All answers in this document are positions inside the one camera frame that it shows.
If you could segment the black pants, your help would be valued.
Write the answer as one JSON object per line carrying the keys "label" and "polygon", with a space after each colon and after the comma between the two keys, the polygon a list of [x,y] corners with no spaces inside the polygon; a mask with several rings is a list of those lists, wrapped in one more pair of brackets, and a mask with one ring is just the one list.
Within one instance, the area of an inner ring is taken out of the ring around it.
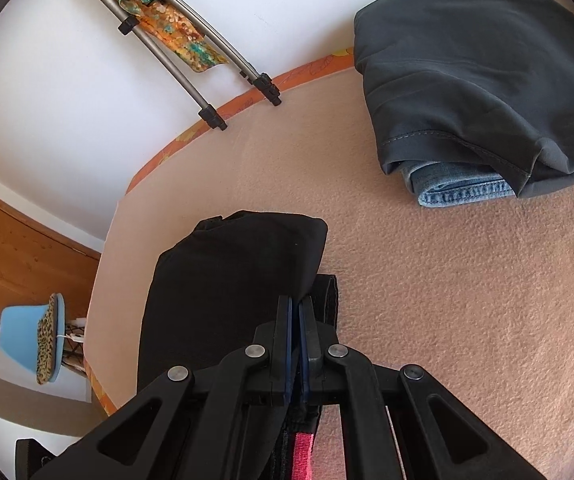
{"label": "black pants", "polygon": [[200,221],[158,258],[142,315],[137,387],[174,365],[217,366],[276,318],[281,296],[312,300],[336,325],[338,286],[319,273],[327,225],[302,214],[237,211]]}

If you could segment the leopard print cushion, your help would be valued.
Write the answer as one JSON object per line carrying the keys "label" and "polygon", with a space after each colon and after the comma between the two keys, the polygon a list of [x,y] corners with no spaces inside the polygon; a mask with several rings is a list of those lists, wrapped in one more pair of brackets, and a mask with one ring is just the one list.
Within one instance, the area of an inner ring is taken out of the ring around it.
{"label": "leopard print cushion", "polygon": [[36,329],[36,381],[39,385],[50,382],[57,364],[58,300],[57,295],[49,297],[47,308]]}

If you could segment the light blue chair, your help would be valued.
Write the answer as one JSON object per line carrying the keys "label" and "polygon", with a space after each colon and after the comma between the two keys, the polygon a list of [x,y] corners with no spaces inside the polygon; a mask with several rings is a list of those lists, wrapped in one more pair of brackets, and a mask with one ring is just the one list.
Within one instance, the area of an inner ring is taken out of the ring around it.
{"label": "light blue chair", "polygon": [[[63,355],[64,336],[66,336],[66,317],[64,300],[61,294],[58,300],[58,335],[57,364],[55,375],[50,382],[55,382],[60,372]],[[36,329],[37,323],[46,311],[47,304],[41,306],[10,306],[2,310],[0,316],[0,348],[10,359],[31,372],[36,380]]]}

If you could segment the peach fleece bed blanket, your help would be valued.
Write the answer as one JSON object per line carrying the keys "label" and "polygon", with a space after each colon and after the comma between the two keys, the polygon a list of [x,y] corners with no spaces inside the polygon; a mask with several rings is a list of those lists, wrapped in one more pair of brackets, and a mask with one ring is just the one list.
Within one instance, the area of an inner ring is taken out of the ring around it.
{"label": "peach fleece bed blanket", "polygon": [[429,209],[381,171],[362,79],[312,142],[340,340],[416,363],[550,479],[574,478],[574,186]]}

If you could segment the blue folded jeans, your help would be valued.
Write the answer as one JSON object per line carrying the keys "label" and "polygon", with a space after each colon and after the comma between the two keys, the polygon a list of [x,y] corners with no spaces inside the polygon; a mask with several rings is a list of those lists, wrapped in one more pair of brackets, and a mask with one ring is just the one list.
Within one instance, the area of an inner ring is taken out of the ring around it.
{"label": "blue folded jeans", "polygon": [[459,162],[403,162],[399,171],[419,206],[448,208],[506,197],[531,198],[574,185],[574,177],[528,183],[517,194],[496,170]]}

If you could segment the wooden door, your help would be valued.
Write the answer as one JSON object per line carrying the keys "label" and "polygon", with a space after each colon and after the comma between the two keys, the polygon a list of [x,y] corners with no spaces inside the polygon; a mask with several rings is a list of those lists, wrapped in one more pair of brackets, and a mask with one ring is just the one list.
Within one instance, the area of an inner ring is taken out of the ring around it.
{"label": "wooden door", "polygon": [[100,253],[0,200],[0,316],[9,306],[46,304],[60,292],[67,318],[84,318]]}

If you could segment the orange floral bed sheet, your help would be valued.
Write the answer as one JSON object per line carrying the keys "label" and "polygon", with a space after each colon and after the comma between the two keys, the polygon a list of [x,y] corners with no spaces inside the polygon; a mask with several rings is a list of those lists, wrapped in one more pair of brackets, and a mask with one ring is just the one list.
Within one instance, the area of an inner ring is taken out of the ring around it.
{"label": "orange floral bed sheet", "polygon": [[353,51],[343,49],[278,78],[283,102],[249,90],[222,105],[223,133],[192,126],[138,171],[104,243],[87,315],[84,359],[108,415],[136,393],[140,326],[161,252],[204,218],[237,210],[327,218],[312,142],[331,130],[338,91],[357,88]]}

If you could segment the dark grey folded garment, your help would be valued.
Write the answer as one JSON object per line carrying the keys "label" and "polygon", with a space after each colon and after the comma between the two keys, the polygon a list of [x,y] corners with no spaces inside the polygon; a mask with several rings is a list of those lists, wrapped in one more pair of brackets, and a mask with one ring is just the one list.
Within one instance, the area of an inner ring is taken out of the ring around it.
{"label": "dark grey folded garment", "polygon": [[556,1],[376,0],[354,65],[386,174],[485,165],[517,194],[574,177],[574,14]]}

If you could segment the folded metal drying rack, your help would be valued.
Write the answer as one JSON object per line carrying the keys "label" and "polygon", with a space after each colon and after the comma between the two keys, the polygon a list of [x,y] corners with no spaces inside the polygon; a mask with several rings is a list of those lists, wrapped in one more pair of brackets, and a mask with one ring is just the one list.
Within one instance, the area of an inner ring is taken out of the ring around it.
{"label": "folded metal drying rack", "polygon": [[205,18],[184,0],[99,0],[119,21],[122,35],[133,35],[199,106],[199,117],[212,129],[227,128],[225,119],[169,57],[174,53],[193,72],[204,73],[231,63],[241,77],[275,106],[281,90],[258,72]]}

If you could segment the colourful floral cloth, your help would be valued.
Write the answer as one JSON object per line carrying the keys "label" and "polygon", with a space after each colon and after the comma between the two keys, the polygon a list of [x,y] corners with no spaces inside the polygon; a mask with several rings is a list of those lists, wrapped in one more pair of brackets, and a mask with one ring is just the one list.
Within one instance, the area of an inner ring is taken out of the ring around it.
{"label": "colourful floral cloth", "polygon": [[211,46],[179,10],[163,0],[116,0],[121,9],[140,21],[142,28],[174,52],[196,73],[226,64],[226,58]]}

